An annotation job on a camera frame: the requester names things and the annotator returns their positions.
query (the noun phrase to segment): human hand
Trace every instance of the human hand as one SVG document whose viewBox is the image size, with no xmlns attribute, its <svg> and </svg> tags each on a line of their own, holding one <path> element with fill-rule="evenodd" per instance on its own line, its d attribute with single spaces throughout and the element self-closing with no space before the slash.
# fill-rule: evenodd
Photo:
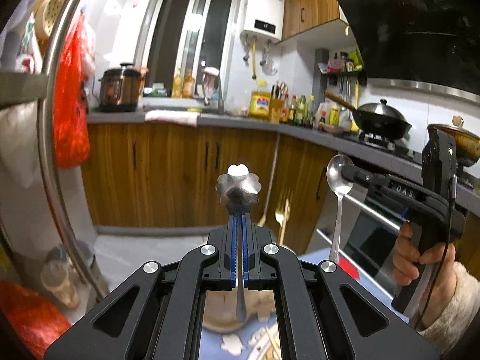
<svg viewBox="0 0 480 360">
<path fill-rule="evenodd" d="M 404 223 L 400 227 L 400 233 L 395 242 L 397 252 L 393 256 L 395 269 L 392 276 L 402 286 L 408 286 L 412 280 L 419 276 L 419 270 L 413 263 L 425 265 L 439 263 L 445 250 L 445 243 L 441 242 L 420 255 L 420 252 L 410 242 L 412 236 L 413 230 L 411 226 L 408 223 Z M 422 318 L 422 323 L 426 328 L 440 317 L 455 293 L 457 276 L 453 271 L 454 261 L 455 247 L 451 243 L 448 245 L 445 260 L 431 293 L 428 308 Z M 423 294 L 424 299 L 428 295 L 429 290 L 430 288 L 428 287 Z"/>
</svg>

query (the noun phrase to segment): wooden wok handle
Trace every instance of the wooden wok handle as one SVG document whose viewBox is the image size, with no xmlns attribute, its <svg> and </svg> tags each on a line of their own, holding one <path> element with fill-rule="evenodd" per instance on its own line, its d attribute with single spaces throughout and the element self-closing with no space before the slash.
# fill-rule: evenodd
<svg viewBox="0 0 480 360">
<path fill-rule="evenodd" d="M 334 95 L 333 93 L 325 91 L 325 97 L 329 98 L 330 100 L 333 100 L 337 104 L 344 106 L 346 109 L 349 109 L 351 111 L 356 111 L 356 108 L 352 104 L 347 103 L 344 99 Z"/>
</svg>

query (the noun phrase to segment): range hood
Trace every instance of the range hood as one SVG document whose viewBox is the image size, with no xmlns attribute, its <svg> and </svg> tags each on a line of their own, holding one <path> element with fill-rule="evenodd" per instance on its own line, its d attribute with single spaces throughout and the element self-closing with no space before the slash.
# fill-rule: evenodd
<svg viewBox="0 0 480 360">
<path fill-rule="evenodd" d="M 480 16 L 466 0 L 338 0 L 369 82 L 480 103 Z"/>
</svg>

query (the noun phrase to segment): towel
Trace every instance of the towel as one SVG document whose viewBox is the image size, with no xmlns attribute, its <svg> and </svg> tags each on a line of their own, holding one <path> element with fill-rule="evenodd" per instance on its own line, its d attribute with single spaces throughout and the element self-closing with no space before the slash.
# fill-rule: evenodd
<svg viewBox="0 0 480 360">
<path fill-rule="evenodd" d="M 197 127 L 198 116 L 200 116 L 198 112 L 168 111 L 164 109 L 157 109 L 154 111 L 149 111 L 145 114 L 145 122 L 158 120 L 162 122 Z"/>
</svg>

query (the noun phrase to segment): screw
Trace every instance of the screw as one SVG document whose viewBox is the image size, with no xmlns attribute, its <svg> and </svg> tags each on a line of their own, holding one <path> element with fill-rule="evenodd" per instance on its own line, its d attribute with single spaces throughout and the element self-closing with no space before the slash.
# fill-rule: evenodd
<svg viewBox="0 0 480 360">
<path fill-rule="evenodd" d="M 158 264 L 154 261 L 147 262 L 143 266 L 143 271 L 148 273 L 148 274 L 155 273 L 156 271 L 158 271 Z"/>
<path fill-rule="evenodd" d="M 203 245 L 200 252 L 206 256 L 210 256 L 211 254 L 214 254 L 216 250 L 217 248 L 213 245 Z"/>
<path fill-rule="evenodd" d="M 324 261 L 321 265 L 320 268 L 322 271 L 327 272 L 327 273 L 332 273 L 337 269 L 337 266 L 333 261 Z"/>
<path fill-rule="evenodd" d="M 276 254 L 278 253 L 278 246 L 274 244 L 268 244 L 263 247 L 263 251 L 266 254 Z"/>
</svg>

